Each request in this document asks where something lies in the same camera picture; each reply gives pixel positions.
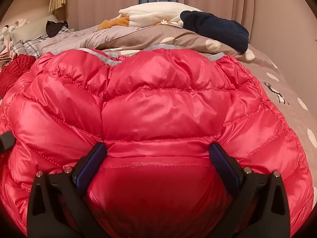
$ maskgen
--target down jacket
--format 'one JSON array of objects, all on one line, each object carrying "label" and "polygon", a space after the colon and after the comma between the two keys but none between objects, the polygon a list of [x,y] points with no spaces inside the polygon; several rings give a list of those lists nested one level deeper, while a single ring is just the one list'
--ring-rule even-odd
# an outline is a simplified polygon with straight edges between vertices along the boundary
[{"label": "down jacket", "polygon": [[292,234],[312,210],[298,137],[230,55],[211,62],[187,49],[48,53],[0,110],[0,133],[16,137],[0,158],[0,199],[24,233],[36,172],[73,166],[98,141],[108,157],[86,201],[113,238],[205,237],[232,201],[208,157],[215,141],[242,167],[281,172]]}]

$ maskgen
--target blue gripper pad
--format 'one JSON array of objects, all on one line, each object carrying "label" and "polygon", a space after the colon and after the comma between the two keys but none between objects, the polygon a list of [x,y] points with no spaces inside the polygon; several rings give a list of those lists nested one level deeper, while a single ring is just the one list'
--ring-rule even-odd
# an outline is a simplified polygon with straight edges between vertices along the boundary
[{"label": "blue gripper pad", "polygon": [[210,145],[209,158],[220,175],[226,190],[230,195],[236,196],[243,183],[242,167],[235,158],[229,157],[218,143]]},{"label": "blue gripper pad", "polygon": [[106,156],[106,146],[103,143],[98,142],[90,150],[88,155],[82,157],[75,165],[72,180],[80,196],[86,193],[88,186],[98,172],[99,167]]}]

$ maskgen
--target bed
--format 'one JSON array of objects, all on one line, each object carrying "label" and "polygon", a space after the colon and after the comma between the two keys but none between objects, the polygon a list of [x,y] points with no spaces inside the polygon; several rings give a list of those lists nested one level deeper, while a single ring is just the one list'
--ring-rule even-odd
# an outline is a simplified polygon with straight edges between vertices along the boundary
[{"label": "bed", "polygon": [[[252,34],[254,0],[177,0],[178,2],[211,12],[218,17],[236,20]],[[70,28],[77,30],[38,44],[38,53],[58,54],[72,48],[102,50],[113,58],[132,56],[142,50],[155,48],[189,48],[210,58],[213,55],[232,55],[261,82],[269,99],[284,115],[288,125],[300,139],[312,174],[311,200],[291,213],[292,219],[306,218],[301,215],[317,201],[317,122],[306,105],[286,83],[282,72],[262,52],[249,45],[253,56],[242,54],[233,48],[200,36],[173,24],[162,24],[147,28],[114,27],[109,31],[97,31],[97,25],[104,19],[112,19],[118,11],[138,4],[138,0],[67,0],[67,21]],[[298,162],[296,171],[302,162]]]}]

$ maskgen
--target pillow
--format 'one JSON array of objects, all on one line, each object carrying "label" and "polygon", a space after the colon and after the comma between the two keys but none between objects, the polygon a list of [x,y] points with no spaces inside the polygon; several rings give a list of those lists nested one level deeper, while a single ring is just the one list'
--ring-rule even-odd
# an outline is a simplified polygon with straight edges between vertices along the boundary
[{"label": "pillow", "polygon": [[181,26],[182,11],[201,11],[197,8],[177,2],[150,2],[131,6],[119,11],[121,17],[129,17],[129,27],[145,28],[163,20]]},{"label": "pillow", "polygon": [[11,32],[12,40],[16,44],[20,40],[35,40],[43,35],[46,35],[46,23],[48,20],[58,22],[55,15],[50,15],[37,21],[30,22],[27,25],[13,30]]}]

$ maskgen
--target folded dark blue cloth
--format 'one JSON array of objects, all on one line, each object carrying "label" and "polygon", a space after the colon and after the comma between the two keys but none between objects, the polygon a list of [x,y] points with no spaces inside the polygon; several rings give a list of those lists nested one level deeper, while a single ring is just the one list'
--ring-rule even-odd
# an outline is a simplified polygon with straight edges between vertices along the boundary
[{"label": "folded dark blue cloth", "polygon": [[198,11],[183,11],[180,18],[185,29],[218,40],[242,53],[248,49],[249,32],[235,20],[221,19],[214,14]]}]

